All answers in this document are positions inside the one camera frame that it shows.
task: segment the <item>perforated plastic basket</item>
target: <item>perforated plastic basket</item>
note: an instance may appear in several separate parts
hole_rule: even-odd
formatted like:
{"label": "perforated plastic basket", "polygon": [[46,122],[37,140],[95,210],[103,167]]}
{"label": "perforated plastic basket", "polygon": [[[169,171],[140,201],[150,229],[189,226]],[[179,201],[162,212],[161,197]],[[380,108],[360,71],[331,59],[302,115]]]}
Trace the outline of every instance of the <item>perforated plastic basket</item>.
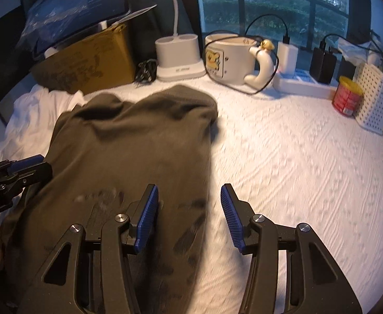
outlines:
{"label": "perforated plastic basket", "polygon": [[353,81],[360,85],[364,97],[354,117],[367,130],[383,133],[383,73],[374,65],[360,64]]}

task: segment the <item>power adapter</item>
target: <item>power adapter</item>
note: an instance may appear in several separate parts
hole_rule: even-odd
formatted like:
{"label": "power adapter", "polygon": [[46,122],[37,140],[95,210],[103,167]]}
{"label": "power adapter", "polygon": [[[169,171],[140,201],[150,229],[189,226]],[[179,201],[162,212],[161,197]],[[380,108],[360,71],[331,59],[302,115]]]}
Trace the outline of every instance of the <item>power adapter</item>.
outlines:
{"label": "power adapter", "polygon": [[325,50],[325,40],[322,40],[319,48],[313,49],[309,74],[319,83],[330,84],[334,75],[336,56],[329,50]]}

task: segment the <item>blue gripper pad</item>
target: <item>blue gripper pad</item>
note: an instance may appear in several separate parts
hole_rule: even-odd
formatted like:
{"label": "blue gripper pad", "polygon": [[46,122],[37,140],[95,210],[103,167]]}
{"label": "blue gripper pad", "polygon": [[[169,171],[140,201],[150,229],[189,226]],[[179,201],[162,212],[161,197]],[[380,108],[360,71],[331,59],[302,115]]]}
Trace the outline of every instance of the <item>blue gripper pad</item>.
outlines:
{"label": "blue gripper pad", "polygon": [[138,228],[136,232],[136,241],[134,244],[135,252],[138,254],[142,248],[146,245],[151,227],[154,224],[155,213],[158,208],[158,188],[155,185],[150,193],[148,201],[142,212],[140,220],[138,222]]}
{"label": "blue gripper pad", "polygon": [[225,213],[226,222],[229,227],[229,231],[231,233],[232,241],[234,242],[234,246],[238,248],[239,252],[242,253],[245,248],[244,242],[244,226],[242,225],[236,207],[234,203],[236,201],[240,202],[235,195],[230,194],[226,184],[222,186],[220,190],[220,201],[222,204],[223,212]]}

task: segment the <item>cardboard box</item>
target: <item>cardboard box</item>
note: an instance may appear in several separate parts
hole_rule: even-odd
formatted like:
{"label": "cardboard box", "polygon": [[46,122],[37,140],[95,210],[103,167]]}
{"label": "cardboard box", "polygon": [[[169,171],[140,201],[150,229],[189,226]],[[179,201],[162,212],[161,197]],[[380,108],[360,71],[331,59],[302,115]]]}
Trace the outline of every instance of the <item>cardboard box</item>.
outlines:
{"label": "cardboard box", "polygon": [[115,25],[86,37],[39,62],[32,75],[39,85],[68,93],[88,94],[126,83],[135,77],[127,27]]}

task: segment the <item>red canister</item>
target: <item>red canister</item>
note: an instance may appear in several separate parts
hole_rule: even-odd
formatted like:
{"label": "red canister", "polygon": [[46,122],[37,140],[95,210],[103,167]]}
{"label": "red canister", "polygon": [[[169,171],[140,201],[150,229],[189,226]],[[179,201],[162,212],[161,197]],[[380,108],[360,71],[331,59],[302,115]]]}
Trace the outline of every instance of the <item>red canister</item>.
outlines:
{"label": "red canister", "polygon": [[341,76],[332,105],[339,113],[351,116],[357,108],[362,95],[363,91],[357,83],[346,76]]}

